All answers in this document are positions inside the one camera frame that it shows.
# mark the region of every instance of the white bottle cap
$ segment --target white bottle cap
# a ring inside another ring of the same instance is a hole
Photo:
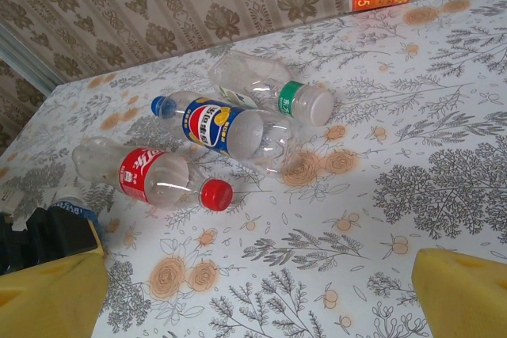
[[[333,94],[326,89],[314,87],[314,101],[311,103],[310,122],[320,127],[326,124],[334,108]]]
[[[301,122],[321,127],[331,117],[333,108],[334,97],[329,90],[304,85],[295,95],[292,116]]]
[[[56,201],[66,198],[74,198],[83,201],[82,192],[74,186],[65,186],[63,188],[58,189],[58,191],[56,192],[55,195]]]

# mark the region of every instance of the wallpaper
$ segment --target wallpaper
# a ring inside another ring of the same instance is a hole
[[[45,96],[0,60],[0,154],[44,102]]]
[[[0,22],[75,80],[327,19],[342,8],[341,0],[0,0]]]

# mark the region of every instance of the white patterned tablecloth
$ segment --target white patterned tablecloth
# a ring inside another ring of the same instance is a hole
[[[18,218],[75,184],[105,228],[110,288],[94,336],[431,336],[410,275],[419,249],[507,263],[507,7],[424,0],[304,25],[59,86],[2,156]],[[151,100],[211,91],[238,49],[287,63],[339,104],[305,128],[282,180],[173,139]],[[79,180],[96,135],[190,154],[235,190],[227,212],[157,210]]]

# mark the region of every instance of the orange flower print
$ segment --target orange flower print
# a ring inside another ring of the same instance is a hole
[[[382,63],[379,61],[379,64],[380,71],[389,71],[389,69],[392,69],[394,67],[392,63]]]
[[[405,13],[403,20],[408,25],[426,25],[434,21],[438,17],[438,11],[433,7],[419,7],[411,9]]]
[[[409,57],[415,57],[419,53],[419,47],[416,44],[407,44],[405,52]]]
[[[324,307],[327,309],[334,309],[338,301],[338,293],[329,289],[324,295]]]
[[[141,233],[139,231],[135,231],[135,223],[133,226],[130,226],[130,228],[127,230],[124,236],[124,245],[127,249],[130,249],[131,247],[133,249],[136,249],[135,247],[135,240],[137,239],[137,236]]]
[[[118,112],[108,116],[101,124],[101,130],[111,130],[118,125],[121,120],[121,116]]]
[[[449,13],[461,12],[470,8],[470,0],[451,0],[444,4],[443,11]]]
[[[288,173],[284,173],[284,183],[296,187],[309,185],[317,178],[319,168],[319,159],[314,153],[301,152],[298,165]]]
[[[150,275],[150,294],[159,300],[172,298],[185,281],[185,263],[179,257],[168,257]]]
[[[200,247],[208,247],[212,245],[218,235],[218,231],[216,229],[207,229],[203,231],[199,238],[197,238]]]
[[[218,279],[218,268],[211,260],[199,263],[190,272],[189,286],[195,292],[204,292],[211,288]]]
[[[380,243],[381,245],[386,245],[389,247],[389,251],[387,251],[382,260],[388,258],[392,253],[405,255],[407,252],[409,252],[409,241],[406,237],[403,237],[401,235],[393,237],[391,235],[391,240],[391,243]]]
[[[121,119],[124,121],[124,122],[127,122],[133,118],[135,118],[135,116],[137,115],[137,113],[139,112],[139,109],[138,108],[131,108],[130,110],[127,110],[122,116],[121,116]]]
[[[400,43],[402,46],[401,51],[397,51],[399,55],[405,55],[405,61],[408,61],[409,59],[413,59],[416,55],[419,54],[419,46],[414,43]]]
[[[387,139],[386,129],[384,127],[371,127],[372,133],[366,135],[365,139],[376,140],[378,143],[382,144],[382,142]]]
[[[327,128],[327,132],[324,134],[324,137],[332,142],[334,140],[338,140],[345,135],[345,127],[343,126],[334,126],[332,128]]]
[[[332,153],[325,158],[321,165],[329,173],[342,174],[348,172],[354,165],[354,156],[346,150]]]
[[[347,330],[350,326],[352,326],[352,321],[350,320],[350,317],[340,316],[338,318],[338,322],[335,322],[335,324],[338,326],[341,326],[341,328],[343,329],[344,332],[346,332],[347,334],[350,334],[349,330]]]
[[[139,95],[136,95],[128,100],[128,104],[134,104],[139,99]]]
[[[340,219],[329,219],[324,223],[333,223],[331,228],[336,228],[341,232],[349,231],[352,226],[360,227],[360,224],[358,223],[360,216],[356,213],[351,213],[350,215],[347,214],[347,210],[345,210],[345,213],[343,213]]]
[[[104,78],[104,82],[110,82],[116,77],[116,74],[110,73]]]
[[[239,228],[240,230],[247,229],[248,231],[254,231],[255,227],[257,227],[257,224],[255,221],[257,221],[261,216],[255,217],[254,219],[250,219],[250,216],[248,213],[245,213],[246,222],[243,223],[243,225]]]
[[[88,84],[88,89],[95,89],[96,87],[98,87],[102,82],[104,81],[104,78],[102,76],[99,76],[99,77],[95,77],[94,79],[92,79],[90,81],[90,83]]]
[[[111,219],[108,225],[105,227],[107,233],[115,233],[120,227],[120,220],[118,218]]]
[[[338,293],[330,289],[331,285],[332,283],[327,284],[324,289],[324,294],[321,294],[315,299],[315,301],[322,300],[325,309],[334,309],[338,302]]]
[[[5,177],[8,172],[9,172],[9,168],[7,168],[6,166],[4,166],[3,168],[1,168],[0,169],[0,178]]]

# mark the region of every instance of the yellow object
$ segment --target yellow object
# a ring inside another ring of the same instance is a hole
[[[1,338],[90,338],[108,289],[97,249],[0,276]]]
[[[414,289],[433,338],[506,338],[507,265],[422,249]]]

